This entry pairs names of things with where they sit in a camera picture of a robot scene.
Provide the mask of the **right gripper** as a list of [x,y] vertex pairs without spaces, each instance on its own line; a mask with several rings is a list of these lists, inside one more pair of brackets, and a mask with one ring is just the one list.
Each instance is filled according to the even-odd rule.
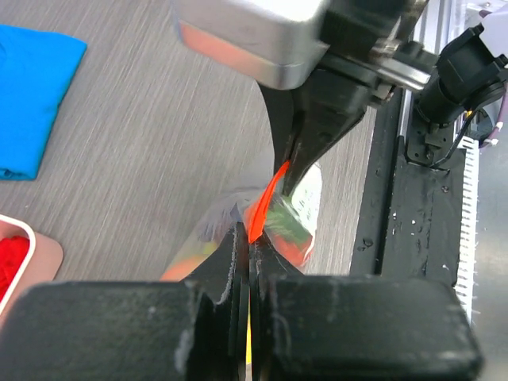
[[314,37],[325,54],[302,87],[258,83],[271,129],[275,174],[289,160],[283,193],[396,88],[418,93],[437,62],[411,35],[425,1],[315,1]]

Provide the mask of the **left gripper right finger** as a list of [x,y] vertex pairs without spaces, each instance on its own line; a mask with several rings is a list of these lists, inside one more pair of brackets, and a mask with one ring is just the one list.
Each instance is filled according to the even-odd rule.
[[255,380],[475,380],[483,353],[454,290],[421,278],[304,275],[249,249]]

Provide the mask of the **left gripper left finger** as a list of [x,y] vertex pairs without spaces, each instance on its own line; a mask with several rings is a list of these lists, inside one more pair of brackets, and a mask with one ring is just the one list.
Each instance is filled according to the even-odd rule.
[[247,254],[235,224],[177,282],[29,288],[1,329],[2,379],[244,379]]

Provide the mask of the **clear zip top bag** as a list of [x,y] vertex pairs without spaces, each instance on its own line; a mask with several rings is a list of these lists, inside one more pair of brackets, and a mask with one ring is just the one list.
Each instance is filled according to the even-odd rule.
[[283,184],[287,169],[288,165],[284,164],[270,178],[259,164],[249,168],[205,212],[161,279],[184,279],[218,249],[227,231],[238,222],[244,224],[250,244],[263,235],[274,248],[277,236],[300,243],[312,235],[315,243],[322,191],[321,166],[313,164],[294,192],[284,196],[277,187]]

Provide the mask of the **orange carrot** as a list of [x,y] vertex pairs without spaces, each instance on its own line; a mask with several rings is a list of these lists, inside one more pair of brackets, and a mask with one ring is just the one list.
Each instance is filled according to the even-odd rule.
[[308,236],[303,242],[277,236],[274,243],[277,252],[295,267],[302,267],[314,253],[314,237]]

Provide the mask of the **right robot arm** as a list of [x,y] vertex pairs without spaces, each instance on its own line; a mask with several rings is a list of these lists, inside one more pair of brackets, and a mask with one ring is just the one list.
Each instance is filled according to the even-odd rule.
[[296,88],[261,87],[279,189],[292,194],[310,167],[394,90],[417,95],[419,117],[444,128],[502,95],[507,12],[488,14],[439,54],[410,39],[423,1],[331,1],[318,30],[327,46]]

